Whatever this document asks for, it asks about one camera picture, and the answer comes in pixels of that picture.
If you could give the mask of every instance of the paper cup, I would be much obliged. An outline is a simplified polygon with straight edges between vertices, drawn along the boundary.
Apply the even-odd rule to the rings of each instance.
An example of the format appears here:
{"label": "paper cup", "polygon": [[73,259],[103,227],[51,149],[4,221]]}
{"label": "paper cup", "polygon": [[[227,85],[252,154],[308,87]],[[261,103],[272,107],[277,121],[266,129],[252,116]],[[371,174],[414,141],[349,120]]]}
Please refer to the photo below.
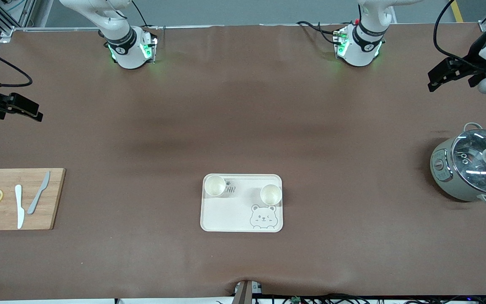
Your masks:
{"label": "paper cup", "polygon": [[260,198],[264,204],[273,206],[278,204],[282,199],[282,191],[276,185],[265,185],[260,191]]}
{"label": "paper cup", "polygon": [[211,175],[206,179],[204,189],[211,196],[219,196],[226,189],[226,181],[219,175]]}

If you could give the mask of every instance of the gray floor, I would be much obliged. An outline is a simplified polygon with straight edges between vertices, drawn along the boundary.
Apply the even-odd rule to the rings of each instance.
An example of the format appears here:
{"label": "gray floor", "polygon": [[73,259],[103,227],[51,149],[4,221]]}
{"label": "gray floor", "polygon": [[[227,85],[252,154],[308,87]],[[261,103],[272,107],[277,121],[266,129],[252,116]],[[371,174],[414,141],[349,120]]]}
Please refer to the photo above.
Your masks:
{"label": "gray floor", "polygon": [[[358,17],[355,0],[135,0],[147,23],[152,25],[251,25],[341,23]],[[399,23],[434,23],[447,0],[425,0],[396,6]],[[123,10],[132,25],[142,21],[134,6]],[[454,22],[448,11],[443,22]],[[91,27],[77,12],[54,0],[46,27]]]}
{"label": "gray floor", "polygon": [[477,22],[486,16],[486,0],[457,0],[464,22]]}

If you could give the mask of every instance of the white tray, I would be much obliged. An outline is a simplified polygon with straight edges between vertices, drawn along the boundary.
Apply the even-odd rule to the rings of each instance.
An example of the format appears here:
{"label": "white tray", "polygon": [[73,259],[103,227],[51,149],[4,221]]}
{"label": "white tray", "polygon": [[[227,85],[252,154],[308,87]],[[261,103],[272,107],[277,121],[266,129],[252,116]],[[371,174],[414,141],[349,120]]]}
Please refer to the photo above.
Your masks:
{"label": "white tray", "polygon": [[[226,180],[226,189],[216,197],[208,195],[204,189],[204,183],[211,175],[219,175]],[[280,231],[282,200],[275,206],[268,206],[260,198],[260,190],[269,184],[282,189],[282,180],[275,174],[206,175],[202,181],[202,229],[224,232]]]}

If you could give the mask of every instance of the knife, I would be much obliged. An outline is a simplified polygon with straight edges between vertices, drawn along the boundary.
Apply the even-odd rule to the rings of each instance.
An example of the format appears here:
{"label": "knife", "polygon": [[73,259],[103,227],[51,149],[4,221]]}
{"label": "knife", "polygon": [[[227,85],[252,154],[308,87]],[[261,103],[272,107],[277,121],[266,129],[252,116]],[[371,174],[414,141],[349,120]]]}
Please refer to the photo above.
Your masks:
{"label": "knife", "polygon": [[42,181],[42,184],[40,185],[39,191],[37,192],[37,195],[35,195],[33,202],[31,202],[31,205],[29,205],[27,214],[33,214],[33,212],[35,212],[35,208],[37,208],[37,203],[39,202],[41,193],[42,191],[44,191],[44,189],[46,189],[46,187],[48,187],[49,180],[50,180],[50,171],[46,172],[46,175],[44,176],[44,181]]}
{"label": "knife", "polygon": [[16,192],[16,207],[18,209],[18,229],[21,229],[25,216],[25,210],[22,208],[22,185],[16,185],[14,191]]}

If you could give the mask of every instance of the brown table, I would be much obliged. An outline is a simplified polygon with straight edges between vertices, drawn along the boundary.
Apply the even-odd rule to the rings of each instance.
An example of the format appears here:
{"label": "brown table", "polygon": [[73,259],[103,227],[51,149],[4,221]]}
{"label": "brown table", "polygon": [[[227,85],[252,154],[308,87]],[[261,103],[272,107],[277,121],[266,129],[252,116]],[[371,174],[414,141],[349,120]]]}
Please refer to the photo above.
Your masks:
{"label": "brown table", "polygon": [[[443,25],[464,54],[476,24]],[[44,121],[0,121],[0,168],[67,169],[52,231],[0,231],[0,300],[264,292],[486,294],[486,204],[432,181],[433,148],[486,127],[486,95],[435,93],[432,25],[393,25],[371,66],[300,27],[166,30],[126,71],[95,32],[15,33],[0,56]],[[0,63],[0,81],[22,81]],[[208,173],[276,173],[279,233],[200,229]]]}

